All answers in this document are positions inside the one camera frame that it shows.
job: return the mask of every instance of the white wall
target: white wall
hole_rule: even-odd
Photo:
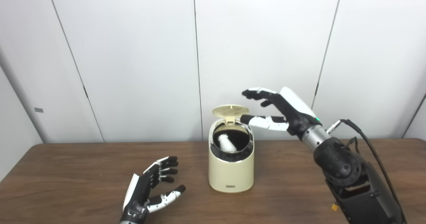
[[[195,0],[204,140],[212,110],[241,104],[254,115],[280,115],[247,100],[245,89],[293,89],[311,105],[337,0]],[[255,129],[257,139],[291,138]]]
[[[0,68],[0,181],[30,147],[39,143],[40,136]]]
[[[322,65],[337,1],[54,0],[75,65],[51,0],[0,0],[0,62],[48,142],[206,140],[216,106],[279,115],[241,96],[259,86],[401,137],[426,92],[426,0],[340,0]]]
[[[106,142],[201,140],[194,0],[54,0]]]
[[[420,106],[413,122],[405,133],[405,138],[420,138],[426,141],[426,102]]]
[[[45,141],[102,142],[51,0],[0,0],[0,17],[0,62]]]
[[[425,27],[426,0],[340,0],[314,103],[323,124],[401,138],[426,92]]]

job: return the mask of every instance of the wooden table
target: wooden table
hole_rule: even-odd
[[[398,193],[409,224],[426,223],[426,142],[372,140]],[[373,157],[360,141],[362,155]],[[237,194],[213,190],[206,142],[73,143],[32,147],[0,183],[0,223],[117,224],[134,172],[175,155],[175,183],[186,192],[148,216],[146,224],[346,224],[312,153],[300,141],[257,141],[255,183]]]

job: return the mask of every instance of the black cable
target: black cable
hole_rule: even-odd
[[[355,136],[353,138],[351,138],[349,140],[349,142],[347,142],[346,146],[349,147],[350,144],[353,144],[355,142],[355,150],[356,150],[356,154],[358,154],[359,156],[361,156],[361,153],[358,149],[358,138]]]
[[[367,138],[367,136],[362,132],[362,130],[356,125],[354,124],[352,121],[350,121],[349,119],[341,119],[340,120],[342,123],[348,125],[349,127],[353,128],[353,130],[355,130],[357,133],[359,133],[362,138],[364,139],[364,141],[367,143],[368,147],[371,150],[371,153],[373,154],[374,158],[376,159],[377,163],[379,164],[380,169],[382,170],[383,176],[385,177],[386,182],[388,183],[389,189],[392,193],[392,196],[394,197],[396,203],[398,204],[398,206],[400,206],[401,209],[401,217],[404,223],[407,223],[407,220],[405,218],[404,212],[402,210],[402,206],[398,200],[397,194],[395,192],[395,189],[392,185],[392,182],[388,176],[388,173],[385,170],[385,167],[383,166],[382,161],[379,158],[379,155],[377,154],[376,150],[373,147],[373,144],[371,144],[370,140]]]

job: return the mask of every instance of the lid hinge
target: lid hinge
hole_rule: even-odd
[[[235,117],[234,116],[225,117],[225,124],[226,125],[235,125]]]

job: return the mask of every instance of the open lid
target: open lid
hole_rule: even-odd
[[[213,109],[213,114],[218,117],[224,117],[227,124],[234,124],[236,117],[241,117],[248,113],[248,108],[241,105],[222,105]]]

